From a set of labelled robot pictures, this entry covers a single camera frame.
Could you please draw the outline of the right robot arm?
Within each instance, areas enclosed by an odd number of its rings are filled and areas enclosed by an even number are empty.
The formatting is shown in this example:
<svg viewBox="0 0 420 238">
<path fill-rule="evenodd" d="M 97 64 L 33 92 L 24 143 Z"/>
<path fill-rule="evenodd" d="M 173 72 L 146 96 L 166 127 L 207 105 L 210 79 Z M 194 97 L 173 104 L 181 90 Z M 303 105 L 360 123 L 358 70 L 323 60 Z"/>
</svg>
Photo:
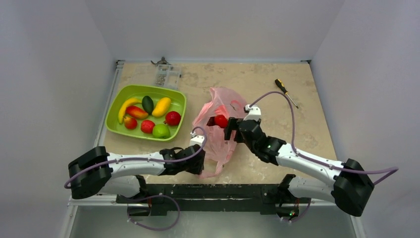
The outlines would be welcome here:
<svg viewBox="0 0 420 238">
<path fill-rule="evenodd" d="M 313 177 L 299 181 L 297 177 L 278 188 L 285 202 L 307 197 L 333 202 L 343 212 L 359 217 L 374 190 L 374 184 L 359 162 L 328 160 L 302 150 L 286 141 L 267 136 L 260 121 L 230 117 L 224 129 L 227 140 L 234 132 L 234 141 L 244 143 L 262 162 L 288 167 Z"/>
</svg>

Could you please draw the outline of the pink plastic bag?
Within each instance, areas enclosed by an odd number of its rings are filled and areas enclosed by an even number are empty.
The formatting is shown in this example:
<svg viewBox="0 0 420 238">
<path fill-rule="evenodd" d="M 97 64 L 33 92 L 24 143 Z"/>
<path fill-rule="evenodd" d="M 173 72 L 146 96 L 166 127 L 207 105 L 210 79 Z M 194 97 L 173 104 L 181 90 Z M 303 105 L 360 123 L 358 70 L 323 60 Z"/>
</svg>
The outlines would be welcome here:
<svg viewBox="0 0 420 238">
<path fill-rule="evenodd" d="M 224 139 L 224 131 L 218 125 L 209 123 L 212 117 L 224 116 L 244 118 L 245 99 L 236 91 L 225 87 L 213 87 L 209 90 L 211 101 L 201 108 L 201 111 L 192 122 L 193 127 L 202 127 L 207 134 L 207 142 L 204 146 L 206 162 L 216 162 L 214 172 L 204 170 L 199 178 L 206 179 L 219 175 L 223 166 L 231 159 L 237 143 L 233 141 L 235 133 L 231 134 L 229 140 Z"/>
</svg>

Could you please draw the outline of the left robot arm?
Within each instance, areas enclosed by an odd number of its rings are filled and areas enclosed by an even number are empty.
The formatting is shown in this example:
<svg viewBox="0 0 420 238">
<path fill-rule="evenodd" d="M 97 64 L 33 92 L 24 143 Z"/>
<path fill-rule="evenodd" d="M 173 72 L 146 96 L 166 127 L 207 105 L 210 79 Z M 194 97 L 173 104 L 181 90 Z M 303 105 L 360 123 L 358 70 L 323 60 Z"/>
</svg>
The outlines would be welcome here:
<svg viewBox="0 0 420 238">
<path fill-rule="evenodd" d="M 68 164 L 69 180 L 64 184 L 73 199 L 84 199 L 98 193 L 146 200 L 148 190 L 142 175 L 174 176 L 181 172 L 200 175 L 206 152 L 195 144 L 185 149 L 174 147 L 143 155 L 120 155 L 97 146 Z"/>
</svg>

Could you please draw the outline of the shiny red fake apple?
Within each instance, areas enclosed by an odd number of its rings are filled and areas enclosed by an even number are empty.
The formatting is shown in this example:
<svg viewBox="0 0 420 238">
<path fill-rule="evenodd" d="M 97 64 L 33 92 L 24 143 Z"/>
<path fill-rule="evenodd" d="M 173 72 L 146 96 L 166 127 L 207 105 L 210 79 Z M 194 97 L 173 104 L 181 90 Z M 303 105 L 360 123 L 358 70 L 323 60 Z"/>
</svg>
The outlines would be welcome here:
<svg viewBox="0 0 420 238">
<path fill-rule="evenodd" d="M 224 115 L 216 115 L 214 117 L 214 124 L 220 128 L 226 128 L 228 125 L 228 119 Z"/>
</svg>

